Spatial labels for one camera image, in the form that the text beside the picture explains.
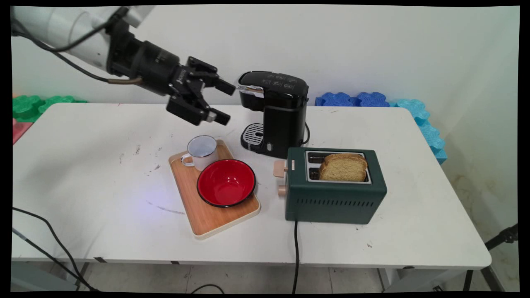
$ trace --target power cord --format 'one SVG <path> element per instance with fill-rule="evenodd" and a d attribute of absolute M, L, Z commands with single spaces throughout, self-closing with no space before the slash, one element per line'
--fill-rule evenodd
<path fill-rule="evenodd" d="M 307 142 L 309 142 L 309 137 L 311 136 L 311 132 L 309 131 L 309 126 L 307 126 L 307 122 L 305 123 L 305 128 L 307 129 L 307 140 L 305 140 L 305 142 L 300 143 L 300 145 L 307 144 Z"/>
<path fill-rule="evenodd" d="M 51 234 L 54 236 L 55 240 L 57 241 L 57 243 L 59 243 L 59 246 L 61 246 L 61 248 L 65 251 L 65 253 L 68 255 L 68 258 L 70 259 L 70 261 L 72 262 L 72 265 L 74 267 L 74 270 L 75 270 L 75 273 L 74 274 L 72 271 L 70 271 L 68 268 L 66 268 L 61 262 L 59 262 L 56 258 L 52 257 L 49 253 L 45 252 L 43 249 L 41 249 L 38 245 L 36 245 L 35 243 L 33 243 L 31 240 L 29 240 L 28 238 L 26 238 L 24 235 L 22 235 L 19 231 L 17 231 L 14 227 L 12 227 L 12 232 L 17 235 L 18 237 L 20 237 L 22 240 L 24 240 L 25 242 L 27 242 L 29 245 L 33 246 L 34 248 L 36 248 L 38 251 L 42 252 L 44 255 L 46 255 L 48 258 L 50 258 L 52 261 L 54 261 L 56 264 L 58 264 L 62 269 L 66 270 L 66 272 L 70 273 L 73 277 L 75 277 L 79 282 L 81 282 L 82 284 L 84 284 L 87 288 L 90 289 L 90 291 L 95 291 L 95 292 L 99 292 L 98 289 L 92 287 L 91 285 L 88 284 L 88 282 L 86 282 L 86 280 L 83 278 L 83 276 L 81 275 L 81 273 L 79 272 L 79 270 L 77 269 L 77 266 L 75 265 L 75 261 L 74 261 L 74 258 L 72 258 L 72 255 L 70 254 L 70 252 L 66 249 L 66 247 L 63 245 L 63 243 L 59 240 L 59 237 L 57 237 L 57 235 L 55 234 L 55 231 L 54 229 L 51 227 L 51 224 L 44 218 L 44 217 L 41 217 L 37 214 L 33 214 L 31 212 L 28 212 L 26 210 L 22 210 L 22 209 L 18 209 L 18 208 L 15 208 L 13 207 L 13 210 L 15 211 L 18 211 L 18 212 L 21 212 L 21 213 L 25 213 L 25 214 L 28 214 L 28 215 L 31 215 L 35 218 L 38 218 L 42 221 L 44 221 L 46 223 L 46 225 L 48 226 L 48 228 L 50 229 L 51 231 Z"/>
<path fill-rule="evenodd" d="M 191 292 L 191 294 L 194 294 L 196 291 L 198 291 L 198 290 L 200 290 L 200 289 L 202 289 L 202 288 L 204 288 L 204 287 L 216 287 L 216 288 L 219 289 L 219 291 L 221 291 L 221 293 L 223 293 L 223 294 L 225 293 L 225 292 L 223 291 L 223 289 L 222 289 L 220 286 L 218 286 L 218 285 L 214 285 L 214 284 L 207 284 L 207 285 L 204 285 L 204 286 L 200 286 L 200 287 L 198 287 L 197 289 L 195 289 L 195 291 Z"/>
<path fill-rule="evenodd" d="M 119 20 L 123 19 L 123 17 L 125 15 L 127 15 L 128 12 L 129 12 L 129 8 L 128 7 L 125 7 L 125 6 L 120 7 L 115 12 L 115 14 L 113 14 L 109 18 L 108 21 L 106 21 L 103 24 L 97 26 L 92 31 L 90 31 L 89 33 L 81 36 L 78 40 L 70 43 L 69 45 L 66 45 L 64 47 L 59 47 L 59 48 L 52 48 L 52 47 L 49 47 L 49 46 L 45 45 L 44 43 L 40 42 L 40 40 L 38 40 L 35 36 L 33 36 L 30 33 L 30 31 L 19 20 L 15 19 L 15 18 L 11 18 L 11 23 L 12 23 L 12 25 L 13 25 L 13 23 L 16 24 L 22 30 L 22 32 L 26 35 L 26 38 L 28 38 L 29 40 L 33 41 L 33 43 L 35 43 L 39 48 L 41 48 L 41 49 L 43 49 L 45 51 L 48 51 L 48 52 L 63 52 L 63 51 L 68 51 L 68 50 L 78 46 L 81 42 L 87 40 L 88 38 L 90 38 L 94 34 L 98 33 L 99 31 L 101 31 L 103 29 L 106 29 L 107 27 L 116 24 Z"/>
<path fill-rule="evenodd" d="M 28 38 L 28 35 L 27 34 L 24 34 L 24 33 L 21 33 L 21 32 L 15 32 L 18 36 L 20 37 L 24 37 L 24 38 Z M 40 40 L 33 40 L 34 43 L 38 44 L 38 45 L 44 45 L 44 42 L 40 41 Z M 133 79 L 129 79 L 129 80 L 122 80 L 122 79 L 117 79 L 117 78 L 104 78 L 104 77 L 100 77 L 100 76 L 97 76 L 85 69 L 83 69 L 82 67 L 80 67 L 79 65 L 73 63 L 72 61 L 68 60 L 65 56 L 57 53 L 57 52 L 53 52 L 51 51 L 52 54 L 54 54 L 55 56 L 57 56 L 59 59 L 61 59 L 62 61 L 66 62 L 68 65 L 70 65 L 71 67 L 75 68 L 76 70 L 82 72 L 83 74 L 95 79 L 95 80 L 98 80 L 98 81 L 101 81 L 101 82 L 105 82 L 105 83 L 109 83 L 109 84 L 119 84 L 119 85 L 135 85 L 135 84 L 138 84 L 138 83 L 141 83 L 142 82 L 142 78 L 141 77 L 137 77 L 137 78 L 133 78 Z"/>
<path fill-rule="evenodd" d="M 50 229 L 50 232 L 51 234 L 54 236 L 55 240 L 57 241 L 57 243 L 59 243 L 59 245 L 61 246 L 61 248 L 65 251 L 65 253 L 68 255 L 68 258 L 70 259 L 70 262 L 72 262 L 72 265 L 74 267 L 74 270 L 75 272 L 77 273 L 74 274 L 72 271 L 70 271 L 68 268 L 66 268 L 66 266 L 64 266 L 61 262 L 59 262 L 56 258 L 52 257 L 49 253 L 47 253 L 46 251 L 44 251 L 42 248 L 40 248 L 38 245 L 36 245 L 35 243 L 33 243 L 33 241 L 29 240 L 26 236 L 24 236 L 22 233 L 20 233 L 19 231 L 17 231 L 14 227 L 11 227 L 12 229 L 12 232 L 17 235 L 18 237 L 20 237 L 22 240 L 24 240 L 25 242 L 27 242 L 29 245 L 33 246 L 34 248 L 36 248 L 38 251 L 40 251 L 41 253 L 43 253 L 46 257 L 48 257 L 50 260 L 52 260 L 53 262 L 55 262 L 56 264 L 58 264 L 62 269 L 64 269 L 66 272 L 68 272 L 70 275 L 72 275 L 73 277 L 75 277 L 79 282 L 81 282 L 82 284 L 84 284 L 87 288 L 89 288 L 90 291 L 92 292 L 100 292 L 100 290 L 92 287 L 91 285 L 88 284 L 88 282 L 83 278 L 83 275 L 81 275 L 81 273 L 79 272 L 79 270 L 77 269 L 77 266 L 75 265 L 75 261 L 74 261 L 74 258 L 72 257 L 72 255 L 70 254 L 70 252 L 66 249 L 66 247 L 63 245 L 63 243 L 59 240 L 59 237 L 57 237 L 57 235 L 55 234 L 55 231 L 54 229 L 51 227 L 51 224 L 44 218 L 44 217 L 41 217 L 37 214 L 34 214 L 34 213 L 31 213 L 31 212 L 28 212 L 26 210 L 22 210 L 22 209 L 19 209 L 19 208 L 16 208 L 16 207 L 13 207 L 13 210 L 15 211 L 18 211 L 18 212 L 21 212 L 21 213 L 25 213 L 27 215 L 30 215 L 30 216 L 33 216 L 35 218 L 38 218 L 42 221 L 44 221 L 46 223 L 46 225 L 48 226 L 48 228 Z M 300 259 L 299 259 L 299 254 L 298 254 L 298 221 L 295 221 L 295 251 L 296 251 L 296 265 L 295 265 L 295 278 L 294 278 L 294 281 L 293 281 L 293 292 L 292 294 L 295 294 L 296 292 L 296 283 L 298 281 L 298 266 L 300 264 Z M 207 284 L 207 285 L 202 285 L 200 287 L 198 287 L 197 289 L 193 290 L 193 292 L 191 292 L 191 294 L 194 294 L 196 291 L 204 288 L 204 287 L 207 287 L 207 286 L 212 286 L 212 287 L 216 287 L 218 288 L 221 293 L 225 293 L 223 291 L 223 289 L 221 287 L 219 287 L 218 285 L 214 285 L 214 284 Z"/>
<path fill-rule="evenodd" d="M 295 294 L 296 292 L 296 282 L 298 281 L 298 265 L 300 263 L 300 259 L 298 258 L 298 221 L 295 221 L 295 251 L 296 251 L 295 280 L 293 281 L 293 292 L 291 294 Z"/>
<path fill-rule="evenodd" d="M 61 51 L 67 51 L 69 49 L 72 49 L 75 46 L 79 45 L 81 42 L 85 41 L 87 38 L 89 38 L 92 35 L 94 35 L 97 32 L 99 32 L 100 30 L 102 30 L 104 28 L 107 28 L 108 26 L 114 25 L 116 22 L 121 20 L 127 14 L 128 10 L 129 10 L 128 8 L 122 6 L 122 8 L 120 8 L 116 12 L 116 14 L 114 14 L 104 24 L 94 28 L 94 30 L 92 30 L 89 33 L 83 35 L 81 38 L 79 38 L 78 40 L 72 42 L 70 45 L 65 46 L 65 47 L 60 47 L 60 48 L 55 48 L 54 49 L 54 48 L 51 48 L 51 47 L 47 46 L 44 42 L 38 40 L 35 36 L 33 36 L 26 29 L 26 27 L 24 27 L 24 25 L 19 20 L 16 20 L 15 18 L 11 18 L 11 22 L 12 22 L 11 34 L 14 35 L 14 36 L 24 37 L 24 38 L 27 38 L 27 39 L 33 41 L 33 43 L 35 43 L 39 48 L 54 54 L 55 56 L 57 56 L 62 61 L 66 62 L 71 67 L 75 68 L 76 70 L 82 72 L 83 74 L 85 74 L 85 75 L 87 75 L 87 76 L 89 76 L 89 77 L 91 77 L 91 78 L 93 78 L 95 80 L 98 80 L 98 81 L 101 81 L 101 82 L 105 82 L 105 83 L 109 83 L 109 84 L 136 85 L 136 84 L 139 84 L 139 83 L 142 82 L 142 78 L 141 77 L 137 77 L 137 78 L 133 78 L 133 79 L 129 79 L 129 80 L 100 77 L 100 76 L 97 76 L 97 75 L 95 75 L 95 74 L 83 69 L 82 67 L 80 67 L 77 64 L 73 63 L 72 61 L 68 60 L 65 56 L 63 56 L 63 55 L 58 53 L 58 52 L 61 52 Z M 20 27 L 20 29 L 22 29 L 23 32 L 13 30 L 13 23 L 15 23 L 18 27 Z"/>

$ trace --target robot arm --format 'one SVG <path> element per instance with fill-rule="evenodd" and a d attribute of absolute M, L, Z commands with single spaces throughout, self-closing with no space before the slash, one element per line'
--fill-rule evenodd
<path fill-rule="evenodd" d="M 229 95 L 235 91 L 235 86 L 219 77 L 216 67 L 194 57 L 181 65 L 176 55 L 148 41 L 139 41 L 129 32 L 129 25 L 138 27 L 153 8 L 110 6 L 90 14 L 76 7 L 12 6 L 11 18 L 17 20 L 15 25 L 20 23 L 54 50 L 71 45 L 114 18 L 117 21 L 66 52 L 109 74 L 138 79 L 137 85 L 156 94 L 169 94 L 166 110 L 194 125 L 201 121 L 226 125 L 230 116 L 211 108 L 202 97 L 205 87 L 215 87 Z M 27 37 L 23 32 L 19 25 L 13 32 L 12 26 L 12 35 Z"/>

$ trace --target blue foam block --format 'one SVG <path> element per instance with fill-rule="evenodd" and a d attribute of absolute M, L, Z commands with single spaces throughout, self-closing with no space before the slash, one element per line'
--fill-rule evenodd
<path fill-rule="evenodd" d="M 343 92 L 333 94 L 327 92 L 321 97 L 315 99 L 315 106 L 319 107 L 353 107 L 353 100 L 349 95 Z"/>
<path fill-rule="evenodd" d="M 444 161 L 447 160 L 447 154 L 445 153 L 443 149 L 440 150 L 438 153 L 436 153 L 435 157 L 439 164 L 443 164 Z"/>
<path fill-rule="evenodd" d="M 418 127 L 434 155 L 438 154 L 445 146 L 445 141 L 440 138 L 440 131 L 434 128 L 429 121 L 425 121 L 423 125 Z"/>
<path fill-rule="evenodd" d="M 389 107 L 390 105 L 388 102 L 386 102 L 386 96 L 379 93 L 366 93 L 361 92 L 359 95 L 357 95 L 356 99 L 358 99 L 358 106 L 357 107 Z"/>
<path fill-rule="evenodd" d="M 352 97 L 351 100 L 354 103 L 354 107 L 360 107 L 361 106 L 361 100 L 359 98 Z"/>
<path fill-rule="evenodd" d="M 396 106 L 407 109 L 418 125 L 423 125 L 429 119 L 430 113 L 425 110 L 425 104 L 417 99 L 401 99 Z"/>

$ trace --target white table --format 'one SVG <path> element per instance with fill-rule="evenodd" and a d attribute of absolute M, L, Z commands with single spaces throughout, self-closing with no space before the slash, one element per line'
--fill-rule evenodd
<path fill-rule="evenodd" d="M 76 261 L 292 264 L 294 222 L 285 220 L 277 195 L 284 183 L 272 175 L 277 159 L 240 145 L 243 129 L 262 113 L 215 108 L 232 116 L 227 126 L 194 126 L 159 104 L 55 104 L 13 146 L 13 206 L 47 218 Z M 299 223 L 302 265 L 386 268 L 387 291 L 417 290 L 490 265 L 407 110 L 308 107 L 306 120 L 309 147 L 375 150 L 388 193 L 368 225 Z M 192 235 L 168 163 L 201 134 L 223 139 L 252 167 L 262 204 L 257 216 L 202 241 Z M 13 226 L 67 260 L 43 222 L 13 212 Z M 47 260 L 16 235 L 11 257 Z M 425 270 L 390 270 L 405 266 Z"/>

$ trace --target coffee maker drip tray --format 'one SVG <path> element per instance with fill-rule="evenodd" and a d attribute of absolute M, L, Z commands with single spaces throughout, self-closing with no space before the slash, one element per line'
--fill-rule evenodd
<path fill-rule="evenodd" d="M 263 124 L 254 123 L 247 126 L 242 138 L 246 142 L 248 150 L 250 150 L 251 145 L 259 146 L 263 141 Z"/>

